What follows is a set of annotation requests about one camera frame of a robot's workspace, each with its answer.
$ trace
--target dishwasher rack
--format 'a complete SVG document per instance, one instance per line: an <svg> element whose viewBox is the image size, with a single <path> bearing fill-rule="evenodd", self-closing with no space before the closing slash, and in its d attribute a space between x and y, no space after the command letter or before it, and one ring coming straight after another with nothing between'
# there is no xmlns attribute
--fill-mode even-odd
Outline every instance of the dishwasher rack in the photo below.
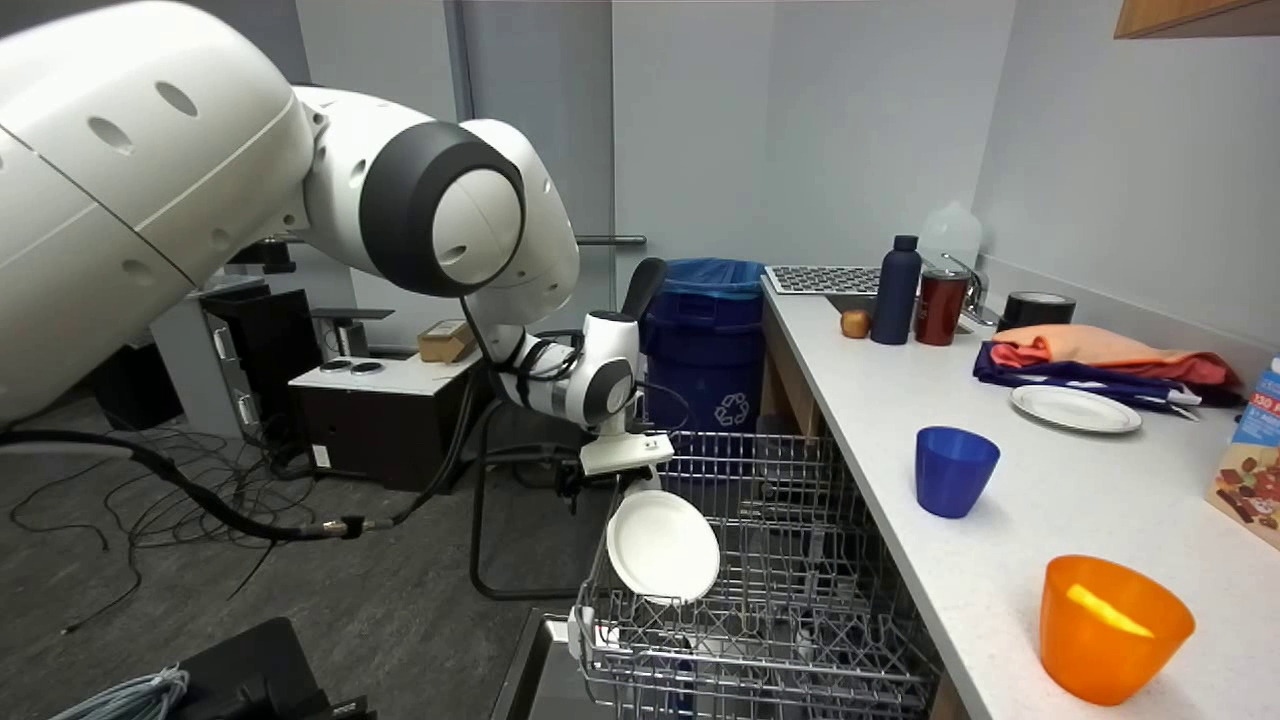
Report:
<svg viewBox="0 0 1280 720"><path fill-rule="evenodd" d="M716 529L719 581L679 609L630 592L608 553L567 613L617 715L925 715L935 652L833 443L677 431L659 485Z"/></svg>

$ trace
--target bottle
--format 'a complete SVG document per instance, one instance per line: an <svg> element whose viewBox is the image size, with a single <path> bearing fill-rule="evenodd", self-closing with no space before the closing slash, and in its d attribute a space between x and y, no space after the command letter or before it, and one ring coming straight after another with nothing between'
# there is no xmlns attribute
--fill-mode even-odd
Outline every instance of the bottle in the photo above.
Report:
<svg viewBox="0 0 1280 720"><path fill-rule="evenodd" d="M882 292L871 311L871 338L875 344L906 344L911 333L915 311L915 279L920 279L920 251L915 236L898 236L894 251L882 263Z"/></svg>

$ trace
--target plate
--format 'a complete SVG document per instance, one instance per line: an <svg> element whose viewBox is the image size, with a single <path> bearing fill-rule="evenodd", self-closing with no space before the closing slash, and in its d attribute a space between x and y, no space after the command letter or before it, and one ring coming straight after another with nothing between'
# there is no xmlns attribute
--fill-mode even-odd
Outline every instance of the plate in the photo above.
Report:
<svg viewBox="0 0 1280 720"><path fill-rule="evenodd" d="M605 529L608 562L651 603L694 603L719 577L719 539L704 510L671 493L634 493Z"/></svg>
<svg viewBox="0 0 1280 720"><path fill-rule="evenodd" d="M1034 421L1096 435L1128 435L1146 424L1128 403L1076 387L1017 387L1008 403Z"/></svg>

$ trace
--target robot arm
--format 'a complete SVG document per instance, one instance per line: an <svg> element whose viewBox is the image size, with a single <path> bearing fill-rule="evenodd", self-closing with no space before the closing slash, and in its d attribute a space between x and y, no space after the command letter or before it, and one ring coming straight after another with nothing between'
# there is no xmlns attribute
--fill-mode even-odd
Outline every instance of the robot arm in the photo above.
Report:
<svg viewBox="0 0 1280 720"><path fill-rule="evenodd" d="M637 327L530 333L579 254L534 143L495 119L290 86L184 5L116 5L0 39L0 421L53 403L264 236L311 241L409 292L461 297L526 406L601 443L589 470L671 454L630 435Z"/></svg>

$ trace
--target orange cup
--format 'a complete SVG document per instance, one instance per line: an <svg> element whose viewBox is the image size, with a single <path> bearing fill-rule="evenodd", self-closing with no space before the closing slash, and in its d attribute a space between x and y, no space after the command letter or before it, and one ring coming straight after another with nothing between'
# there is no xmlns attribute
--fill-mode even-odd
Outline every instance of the orange cup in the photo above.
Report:
<svg viewBox="0 0 1280 720"><path fill-rule="evenodd" d="M1123 705L1197 633L1163 584L1100 558L1056 556L1040 597L1040 665L1082 701Z"/></svg>

